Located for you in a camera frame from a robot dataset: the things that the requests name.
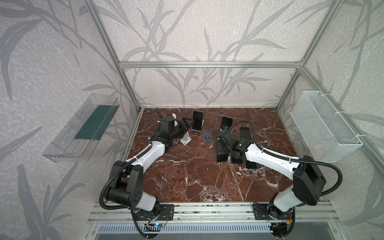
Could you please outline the black smartphone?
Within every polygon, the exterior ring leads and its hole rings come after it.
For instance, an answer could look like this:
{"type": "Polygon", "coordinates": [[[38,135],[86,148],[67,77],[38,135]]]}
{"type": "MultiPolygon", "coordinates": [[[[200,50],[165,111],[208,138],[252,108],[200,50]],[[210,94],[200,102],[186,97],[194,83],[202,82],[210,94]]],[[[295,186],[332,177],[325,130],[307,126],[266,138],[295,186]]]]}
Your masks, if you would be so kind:
{"type": "Polygon", "coordinates": [[[228,161],[228,158],[229,158],[229,155],[228,155],[228,154],[219,154],[219,153],[216,153],[216,161],[217,161],[217,163],[227,162],[227,161],[228,161]]]}
{"type": "Polygon", "coordinates": [[[232,162],[233,164],[242,164],[242,163],[243,163],[243,159],[241,159],[241,158],[231,157],[231,162],[232,162]]]}
{"type": "Polygon", "coordinates": [[[251,162],[248,160],[245,160],[246,168],[250,170],[256,170],[258,169],[258,164],[255,162],[251,162]]]}

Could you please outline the purple-edged smartphone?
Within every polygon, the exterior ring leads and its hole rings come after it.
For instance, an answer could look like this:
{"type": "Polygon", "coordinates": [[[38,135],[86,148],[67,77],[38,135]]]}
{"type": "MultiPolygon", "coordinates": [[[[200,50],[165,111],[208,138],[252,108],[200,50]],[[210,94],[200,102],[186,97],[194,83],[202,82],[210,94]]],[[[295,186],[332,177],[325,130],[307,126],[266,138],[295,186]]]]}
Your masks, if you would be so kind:
{"type": "Polygon", "coordinates": [[[192,130],[200,132],[202,130],[201,124],[203,120],[204,113],[200,111],[194,111],[193,112],[193,125],[192,125],[192,130]]]}

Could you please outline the green-edged smartphone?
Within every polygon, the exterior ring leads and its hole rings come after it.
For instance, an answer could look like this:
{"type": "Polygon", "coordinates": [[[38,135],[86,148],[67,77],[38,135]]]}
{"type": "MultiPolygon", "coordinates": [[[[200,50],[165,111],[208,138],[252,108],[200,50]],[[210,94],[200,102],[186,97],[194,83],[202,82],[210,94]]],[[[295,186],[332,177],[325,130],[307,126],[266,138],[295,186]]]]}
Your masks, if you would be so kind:
{"type": "Polygon", "coordinates": [[[233,124],[233,118],[231,117],[227,117],[227,116],[223,116],[222,117],[222,122],[221,122],[221,127],[220,127],[220,131],[222,130],[229,130],[233,124]]]}

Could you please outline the black front smartphone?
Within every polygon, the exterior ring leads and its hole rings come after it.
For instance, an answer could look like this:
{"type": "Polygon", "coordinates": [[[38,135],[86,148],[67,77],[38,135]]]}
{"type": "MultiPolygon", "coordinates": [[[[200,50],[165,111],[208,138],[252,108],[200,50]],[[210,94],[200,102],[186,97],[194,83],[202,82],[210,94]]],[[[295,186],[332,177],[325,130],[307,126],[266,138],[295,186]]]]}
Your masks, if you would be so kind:
{"type": "Polygon", "coordinates": [[[258,169],[258,164],[255,162],[251,162],[248,160],[245,160],[246,168],[250,170],[256,170],[258,169]]]}

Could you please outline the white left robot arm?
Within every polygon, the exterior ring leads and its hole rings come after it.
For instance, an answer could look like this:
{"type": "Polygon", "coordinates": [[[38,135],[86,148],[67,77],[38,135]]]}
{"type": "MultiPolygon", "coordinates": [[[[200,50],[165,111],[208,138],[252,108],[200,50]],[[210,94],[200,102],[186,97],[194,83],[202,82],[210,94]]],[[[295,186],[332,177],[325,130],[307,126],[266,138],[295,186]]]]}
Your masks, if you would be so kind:
{"type": "Polygon", "coordinates": [[[191,118],[177,120],[173,114],[160,116],[148,145],[132,158],[113,164],[99,196],[100,206],[105,210],[129,209],[159,215],[160,201],[143,190],[144,173],[173,146],[174,140],[182,142],[189,136],[193,123],[191,118]]]}

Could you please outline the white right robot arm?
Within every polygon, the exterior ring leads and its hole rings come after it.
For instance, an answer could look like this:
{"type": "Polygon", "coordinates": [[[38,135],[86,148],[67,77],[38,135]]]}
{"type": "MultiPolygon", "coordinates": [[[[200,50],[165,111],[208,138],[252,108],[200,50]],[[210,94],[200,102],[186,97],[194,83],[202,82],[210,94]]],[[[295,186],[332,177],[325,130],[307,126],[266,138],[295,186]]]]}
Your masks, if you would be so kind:
{"type": "Polygon", "coordinates": [[[261,164],[293,181],[291,186],[272,198],[267,207],[270,215],[281,215],[300,204],[317,205],[326,179],[310,158],[305,161],[274,151],[269,152],[248,139],[237,140],[229,130],[221,131],[217,139],[220,150],[225,154],[261,164]]]}

